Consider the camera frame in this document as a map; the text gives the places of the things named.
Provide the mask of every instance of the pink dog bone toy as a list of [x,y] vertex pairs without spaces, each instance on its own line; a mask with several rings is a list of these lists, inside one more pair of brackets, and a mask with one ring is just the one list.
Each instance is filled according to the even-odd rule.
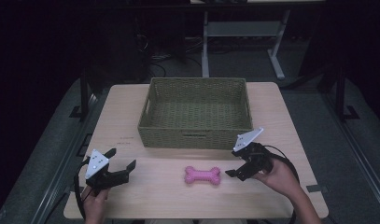
[[214,185],[219,185],[219,168],[213,167],[210,171],[198,171],[192,166],[186,167],[186,177],[184,178],[187,184],[193,183],[195,180],[206,180]]

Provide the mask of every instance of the wooden table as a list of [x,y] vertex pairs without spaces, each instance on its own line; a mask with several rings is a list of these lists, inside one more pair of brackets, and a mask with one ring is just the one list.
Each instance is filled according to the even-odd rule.
[[[230,178],[224,171],[244,164],[230,150],[145,148],[137,131],[148,85],[113,86],[93,133],[87,154],[96,148],[102,153],[112,147],[109,171],[123,170],[134,159],[136,168],[128,184],[110,191],[106,217],[110,218],[274,218],[290,217],[288,199],[255,179],[245,182]],[[247,83],[254,128],[264,132],[255,140],[280,148],[298,170],[301,185],[317,181],[303,151],[303,146],[278,87],[274,83]],[[184,169],[194,166],[221,169],[221,183],[184,182]],[[85,186],[85,169],[80,173],[80,186]],[[321,192],[307,192],[320,217],[329,213]],[[74,193],[64,209],[67,218],[81,218]]]

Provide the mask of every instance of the gray floor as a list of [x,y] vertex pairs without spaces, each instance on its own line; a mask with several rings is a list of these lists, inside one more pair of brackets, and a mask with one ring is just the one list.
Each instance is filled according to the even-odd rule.
[[[211,54],[211,77],[245,77],[247,81],[272,81],[284,86],[297,78],[306,43],[282,44],[278,58],[287,78],[279,81],[267,57],[268,44],[260,44],[251,50],[237,50],[226,54]],[[189,54],[200,62],[201,54]],[[192,60],[179,63],[176,60],[159,63],[168,77],[200,77],[201,67]],[[162,76],[160,67],[151,67],[153,73]],[[313,79],[297,90],[282,91],[289,113],[303,143],[318,184],[327,190],[323,193],[330,216],[337,223],[380,223],[380,203],[354,156],[353,143],[348,141],[343,125],[331,110],[331,94],[316,91],[318,79]],[[49,126],[35,147],[34,153],[23,169],[14,189],[2,209],[0,223],[43,223],[62,195],[72,189],[74,173],[82,158],[77,157],[87,134],[91,134],[108,95],[108,88],[90,100],[91,113],[83,122],[69,118],[74,106],[80,105],[79,82],[57,107]],[[360,119],[348,120],[346,127],[363,149],[372,168],[380,178],[380,121],[364,102],[356,86],[347,82],[347,105],[352,105]],[[47,223],[82,223],[63,216],[67,200],[50,213]],[[325,218],[325,223],[333,223]],[[131,220],[107,220],[106,223],[131,223]],[[286,223],[287,220],[271,220]]]

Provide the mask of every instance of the woven basket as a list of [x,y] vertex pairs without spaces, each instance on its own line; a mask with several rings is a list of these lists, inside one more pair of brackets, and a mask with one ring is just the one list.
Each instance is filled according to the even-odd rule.
[[252,130],[242,78],[155,77],[138,124],[145,147],[232,149]]

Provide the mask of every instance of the hand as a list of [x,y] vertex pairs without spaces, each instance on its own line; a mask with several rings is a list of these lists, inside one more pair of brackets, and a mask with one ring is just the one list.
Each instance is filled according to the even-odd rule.
[[302,224],[321,224],[315,207],[303,191],[289,167],[277,159],[271,159],[273,169],[270,173],[258,173],[253,177],[278,193],[288,197]]
[[270,173],[263,171],[253,177],[289,199],[303,192],[294,174],[285,163],[277,159],[271,159],[271,163],[274,168]]
[[110,189],[102,189],[96,196],[93,189],[87,186],[82,192],[81,198],[84,202],[85,223],[101,224],[105,219],[105,204]]

